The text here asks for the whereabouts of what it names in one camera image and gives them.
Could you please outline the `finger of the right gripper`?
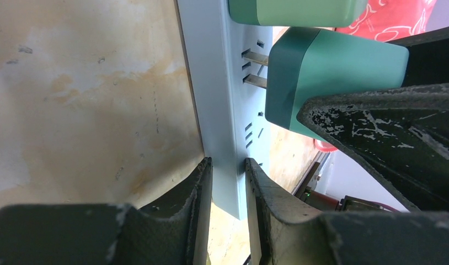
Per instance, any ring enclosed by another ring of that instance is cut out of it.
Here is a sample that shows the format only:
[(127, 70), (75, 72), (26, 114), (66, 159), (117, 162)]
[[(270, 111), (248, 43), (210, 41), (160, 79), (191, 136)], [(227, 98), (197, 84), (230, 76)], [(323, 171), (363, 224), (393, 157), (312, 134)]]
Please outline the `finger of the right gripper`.
[(403, 87), (449, 83), (449, 26), (389, 43), (409, 51)]
[(314, 97), (297, 120), (408, 210), (449, 211), (449, 83)]

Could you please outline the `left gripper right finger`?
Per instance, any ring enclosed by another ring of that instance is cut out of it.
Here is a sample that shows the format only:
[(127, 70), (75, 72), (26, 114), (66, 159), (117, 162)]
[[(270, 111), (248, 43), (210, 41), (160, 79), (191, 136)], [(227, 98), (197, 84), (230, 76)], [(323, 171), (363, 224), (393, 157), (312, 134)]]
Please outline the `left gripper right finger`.
[(252, 264), (449, 264), (449, 213), (319, 211), (245, 160)]

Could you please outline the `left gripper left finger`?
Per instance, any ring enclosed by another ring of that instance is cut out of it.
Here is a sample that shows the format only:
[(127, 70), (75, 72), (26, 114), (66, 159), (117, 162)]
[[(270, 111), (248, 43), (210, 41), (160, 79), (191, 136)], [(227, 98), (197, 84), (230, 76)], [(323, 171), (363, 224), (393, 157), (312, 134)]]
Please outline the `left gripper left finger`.
[(213, 166), (136, 208), (128, 203), (0, 209), (0, 264), (205, 264)]

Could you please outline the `teal USB charger plug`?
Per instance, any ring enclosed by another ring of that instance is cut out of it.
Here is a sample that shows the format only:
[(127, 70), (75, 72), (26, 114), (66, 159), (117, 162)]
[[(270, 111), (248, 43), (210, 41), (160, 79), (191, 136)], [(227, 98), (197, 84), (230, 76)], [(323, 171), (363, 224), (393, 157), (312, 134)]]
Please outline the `teal USB charger plug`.
[(268, 55), (245, 51), (243, 58), (267, 68), (267, 76), (249, 74), (245, 83), (266, 91), (268, 122), (319, 139), (297, 114), (316, 96), (398, 88), (407, 70), (406, 47), (321, 28), (291, 27)]

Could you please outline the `green USB charger plug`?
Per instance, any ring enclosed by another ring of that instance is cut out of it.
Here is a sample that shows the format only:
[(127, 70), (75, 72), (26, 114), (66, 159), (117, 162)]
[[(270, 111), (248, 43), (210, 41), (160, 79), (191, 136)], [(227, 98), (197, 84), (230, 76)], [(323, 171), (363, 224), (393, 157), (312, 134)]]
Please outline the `green USB charger plug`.
[(367, 0), (229, 0), (239, 24), (281, 27), (347, 27), (366, 9)]

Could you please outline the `light blue power strip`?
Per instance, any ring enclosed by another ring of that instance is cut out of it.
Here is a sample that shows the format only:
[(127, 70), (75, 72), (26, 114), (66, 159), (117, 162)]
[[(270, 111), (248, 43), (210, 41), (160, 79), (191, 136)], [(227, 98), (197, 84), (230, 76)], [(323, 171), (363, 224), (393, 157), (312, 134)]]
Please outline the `light blue power strip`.
[(270, 165), (266, 92), (245, 82), (265, 78), (267, 68), (245, 54), (268, 54), (273, 29), (235, 23), (227, 1), (179, 1), (178, 7), (204, 152), (213, 160), (213, 202), (243, 220), (244, 161), (253, 158), (265, 171)]

